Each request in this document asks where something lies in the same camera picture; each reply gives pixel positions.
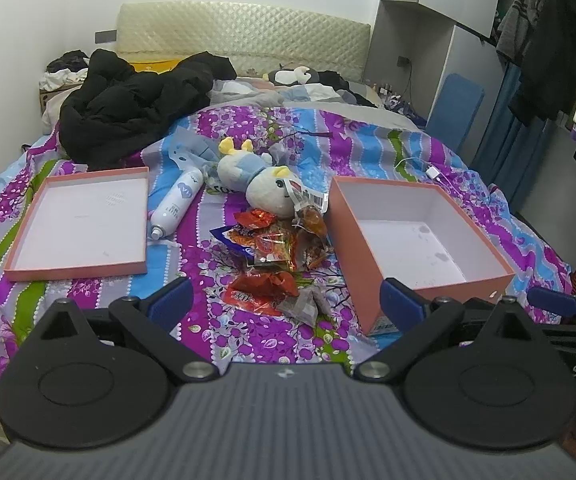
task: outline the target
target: white charging cable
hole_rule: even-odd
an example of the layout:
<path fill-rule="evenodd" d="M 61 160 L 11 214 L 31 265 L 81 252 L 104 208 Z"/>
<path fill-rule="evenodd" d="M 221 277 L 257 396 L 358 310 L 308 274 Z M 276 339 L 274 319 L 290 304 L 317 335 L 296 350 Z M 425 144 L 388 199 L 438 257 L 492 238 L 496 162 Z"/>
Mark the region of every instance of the white charging cable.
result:
<path fill-rule="evenodd" d="M 399 160 L 399 162 L 398 162 L 397 165 L 395 166 L 395 171 L 396 171 L 397 168 L 398 168 L 399 166 L 401 166 L 401 164 L 403 164 L 406 160 L 418 160 L 418 161 L 420 161 L 420 162 L 423 162 L 424 164 L 427 164 L 427 165 L 428 165 L 428 169 L 425 171 L 425 174 L 428 176 L 428 178 L 429 178 L 430 180 L 434 180 L 434 181 L 440 183 L 439 175 L 442 176 L 442 177 L 446 180 L 446 182 L 447 182 L 448 184 L 450 184 L 450 187 L 452 187 L 452 189 L 455 190 L 456 194 L 459 195 L 459 197 L 461 198 L 461 200 L 463 200 L 463 195 L 461 194 L 461 192 L 460 192 L 456 187 L 454 187 L 454 185 L 450 182 L 450 179 L 449 179 L 447 176 L 445 176 L 443 173 L 441 173 L 438 168 L 436 168 L 435 166 L 431 165 L 431 163 L 429 163 L 427 160 L 423 160 L 423 158 L 419 158 L 419 157 L 417 157 L 417 156 L 409 156 L 409 157 L 407 157 L 407 158 L 402 158 L 401 160 Z"/>

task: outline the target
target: blue curtain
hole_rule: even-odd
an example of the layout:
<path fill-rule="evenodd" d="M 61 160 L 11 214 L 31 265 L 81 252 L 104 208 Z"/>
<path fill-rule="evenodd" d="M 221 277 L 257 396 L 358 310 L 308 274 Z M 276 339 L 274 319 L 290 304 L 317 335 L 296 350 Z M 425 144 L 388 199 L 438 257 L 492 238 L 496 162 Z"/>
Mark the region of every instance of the blue curtain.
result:
<path fill-rule="evenodd" d="M 489 186 L 497 184 L 510 209 L 519 211 L 532 189 L 536 172 L 558 125 L 535 117 L 524 126 L 508 104 L 519 89 L 521 70 L 509 63 L 484 138 L 470 168 Z"/>

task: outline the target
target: charger plug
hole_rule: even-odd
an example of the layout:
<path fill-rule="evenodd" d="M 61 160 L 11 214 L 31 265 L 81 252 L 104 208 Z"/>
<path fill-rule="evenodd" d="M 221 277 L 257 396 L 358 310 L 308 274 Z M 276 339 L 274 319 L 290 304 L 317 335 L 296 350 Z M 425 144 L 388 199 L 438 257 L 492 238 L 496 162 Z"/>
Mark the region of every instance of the charger plug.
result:
<path fill-rule="evenodd" d="M 426 171 L 425 174 L 432 180 L 435 180 L 441 172 L 437 170 L 434 166 L 430 166 Z"/>

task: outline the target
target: yellow plush horn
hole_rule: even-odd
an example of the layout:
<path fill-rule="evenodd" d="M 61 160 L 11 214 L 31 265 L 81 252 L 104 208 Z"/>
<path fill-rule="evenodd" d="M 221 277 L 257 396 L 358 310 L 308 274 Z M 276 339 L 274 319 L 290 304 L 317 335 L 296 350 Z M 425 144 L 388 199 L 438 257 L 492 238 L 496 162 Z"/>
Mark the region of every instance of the yellow plush horn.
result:
<path fill-rule="evenodd" d="M 273 175 L 278 178 L 286 178 L 292 173 L 287 166 L 277 166 L 274 168 Z"/>
<path fill-rule="evenodd" d="M 244 140 L 243 144 L 241 144 L 241 149 L 245 152 L 253 152 L 252 141 L 250 139 Z"/>
<path fill-rule="evenodd" d="M 235 151 L 235 141 L 232 137 L 226 137 L 219 143 L 219 151 L 224 155 L 231 155 Z"/>

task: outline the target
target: electrical cord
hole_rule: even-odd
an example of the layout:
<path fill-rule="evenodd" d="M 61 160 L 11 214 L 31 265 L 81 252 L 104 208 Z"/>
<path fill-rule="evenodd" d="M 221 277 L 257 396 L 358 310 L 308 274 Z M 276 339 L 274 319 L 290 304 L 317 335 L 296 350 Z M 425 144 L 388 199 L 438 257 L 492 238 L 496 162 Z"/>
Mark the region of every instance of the electrical cord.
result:
<path fill-rule="evenodd" d="M 415 106 L 413 105 L 412 102 L 412 61 L 410 62 L 410 73 L 408 74 L 408 82 L 405 85 L 404 91 L 401 94 L 401 97 L 405 97 L 405 93 L 408 91 L 408 88 L 410 89 L 410 91 L 408 92 L 408 98 L 410 99 L 410 106 L 412 106 L 412 108 L 415 108 Z"/>
<path fill-rule="evenodd" d="M 403 163 L 406 162 L 407 160 L 418 160 L 418 161 L 420 161 L 420 162 L 423 162 L 424 164 L 427 164 L 427 165 L 428 165 L 428 171 L 429 171 L 430 168 L 434 168 L 436 171 L 439 172 L 440 176 L 442 176 L 442 177 L 446 180 L 446 182 L 450 185 L 450 187 L 452 187 L 452 189 L 455 190 L 456 194 L 461 198 L 461 200 L 463 200 L 463 195 L 461 194 L 461 192 L 460 192 L 456 187 L 454 187 L 454 184 L 452 184 L 452 183 L 450 182 L 450 179 L 449 179 L 447 176 L 445 176 L 443 173 L 441 173 L 441 170 L 440 170 L 439 168 L 437 168 L 437 167 L 434 166 L 433 164 L 429 163 L 427 160 L 423 160 L 423 158 L 419 158 L 419 157 L 417 157 L 417 156 L 409 156 L 409 157 L 407 157 L 407 158 L 402 158 L 401 160 L 399 160 L 399 162 L 398 162 L 397 165 L 395 166 L 395 171 L 397 171 L 397 168 L 398 168 L 399 166 L 401 166 L 401 164 L 403 164 Z M 429 177 L 431 180 L 433 180 L 433 181 L 435 180 L 436 182 L 439 182 L 439 183 L 441 184 L 440 180 L 438 180 L 437 178 L 432 178 L 430 175 L 428 175 L 428 177 Z"/>

